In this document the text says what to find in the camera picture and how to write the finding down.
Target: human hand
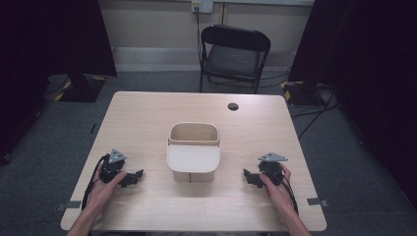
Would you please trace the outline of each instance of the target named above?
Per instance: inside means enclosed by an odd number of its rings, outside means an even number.
[[[89,194],[89,202],[87,204],[87,207],[94,208],[97,213],[101,213],[103,211],[104,207],[110,201],[117,184],[119,184],[120,181],[122,181],[127,175],[126,171],[121,171],[110,182],[103,183],[99,178],[101,168],[102,164],[98,167],[93,178],[94,184],[92,185],[91,193]]]
[[[285,177],[282,179],[282,182],[289,186],[288,181],[290,180],[291,172],[284,164],[280,163],[280,165]],[[288,194],[288,191],[282,184],[275,186],[272,181],[270,181],[269,177],[264,173],[260,174],[260,178],[266,185],[268,195],[278,211],[282,212],[292,208],[291,198]]]

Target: metal bracket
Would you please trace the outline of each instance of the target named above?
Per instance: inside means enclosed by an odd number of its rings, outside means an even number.
[[[127,156],[122,152],[118,151],[117,149],[113,149],[110,153],[110,158],[108,159],[108,163],[112,164],[121,160],[126,159]]]
[[[265,162],[277,162],[277,161],[287,161],[288,158],[280,154],[270,152],[268,154],[260,156],[258,160],[265,161]]]

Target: wooden table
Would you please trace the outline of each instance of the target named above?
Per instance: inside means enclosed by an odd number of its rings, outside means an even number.
[[[231,111],[235,102],[239,109]],[[168,135],[178,122],[205,122],[220,133],[220,163],[207,183],[176,181],[166,164]],[[138,185],[117,188],[93,230],[285,231],[263,189],[249,185],[243,169],[257,172],[258,157],[279,153],[289,160],[300,217],[311,231],[327,227],[317,193],[281,96],[120,91],[115,93],[71,201],[81,201],[97,161],[113,148],[125,153],[127,172],[145,170]],[[69,230],[80,208],[68,208]]]

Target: black cable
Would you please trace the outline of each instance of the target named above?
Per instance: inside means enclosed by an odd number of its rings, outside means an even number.
[[[110,154],[106,154],[106,155],[102,156],[101,159],[98,161],[97,165],[95,166],[95,169],[92,172],[91,178],[89,179],[89,184],[87,185],[86,191],[84,192],[83,204],[81,206],[81,210],[86,208],[87,201],[89,199],[89,194],[91,193],[91,190],[92,190],[92,186],[97,181],[97,180],[94,181],[94,177],[95,177],[95,173],[97,172],[98,166],[100,166],[101,161],[103,161],[103,160],[105,160],[109,157],[110,157]]]
[[[282,75],[279,75],[279,76],[274,76],[274,77],[269,77],[269,78],[261,78],[261,80],[271,80],[271,79],[275,79],[275,78],[279,78],[279,77],[284,77],[284,76],[288,76],[288,72],[285,72],[284,74],[282,74]]]
[[[294,116],[297,116],[298,114],[304,112],[304,111],[308,111],[308,110],[313,110],[313,109],[322,109],[321,106],[289,106],[288,109],[300,109],[303,108],[302,110],[298,111],[298,113]]]
[[[198,7],[194,7],[194,11],[196,13],[197,20],[197,53],[199,54],[200,67],[202,67],[202,43],[200,40],[200,9]]]
[[[283,80],[281,82],[278,82],[277,84],[274,84],[274,85],[271,85],[271,86],[259,86],[258,88],[277,87],[277,86],[281,85],[281,83],[284,82],[285,80]],[[232,81],[232,82],[216,82],[216,81],[213,81],[212,79],[210,81],[212,83],[215,83],[215,84],[218,84],[218,85],[223,85],[223,86],[236,87],[236,88],[251,88],[250,86],[233,86],[233,85],[230,85],[230,84],[234,84],[234,83],[240,83],[238,81]]]
[[[319,118],[319,116],[322,115],[323,112],[325,112],[327,110],[328,105],[330,104],[330,101],[331,101],[331,99],[332,99],[332,97],[334,95],[334,91],[335,91],[335,89],[331,91],[330,98],[328,99],[328,102],[326,103],[325,108],[323,108],[321,111],[319,111],[319,113],[317,114],[317,116],[309,123],[309,125],[307,125],[307,127],[303,130],[303,132],[301,132],[301,134],[298,136],[298,140],[301,139],[301,137],[304,135],[304,133],[306,133],[306,131],[310,128],[310,126],[313,125],[313,123],[317,120],[317,118]]]
[[[297,214],[298,214],[297,201],[295,200],[294,192],[292,191],[292,188],[291,188],[291,185],[289,184],[288,179],[284,175],[282,175],[286,179],[286,181],[288,182],[288,185],[286,185],[282,180],[280,180],[273,173],[271,173],[270,170],[266,169],[266,171],[269,173],[268,176],[272,176],[275,180],[279,181],[280,184],[282,184],[282,186],[285,188],[285,190],[287,191],[287,193],[289,195],[289,198],[291,199],[292,206],[294,207],[295,212],[297,212]]]
[[[221,9],[221,24],[224,23],[224,9],[226,8],[226,3],[223,3],[223,7]]]
[[[326,108],[326,109],[325,109],[325,111],[332,110],[332,109],[334,109],[334,107],[336,107],[337,105],[338,105],[338,103],[336,103],[335,105],[333,105],[333,106],[331,106],[331,107]],[[320,107],[311,107],[311,108],[306,108],[305,110],[309,110],[309,109],[318,109],[318,108],[320,108]],[[322,109],[321,109],[321,110],[318,110],[318,111],[312,111],[312,112],[306,112],[306,113],[301,113],[301,112],[299,112],[298,114],[292,115],[292,116],[291,116],[291,118],[297,118],[297,117],[300,117],[300,116],[317,114],[317,113],[322,112]]]

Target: chair seat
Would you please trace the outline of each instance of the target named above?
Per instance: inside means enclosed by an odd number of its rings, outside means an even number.
[[[206,71],[254,79],[258,74],[260,52],[214,45]]]

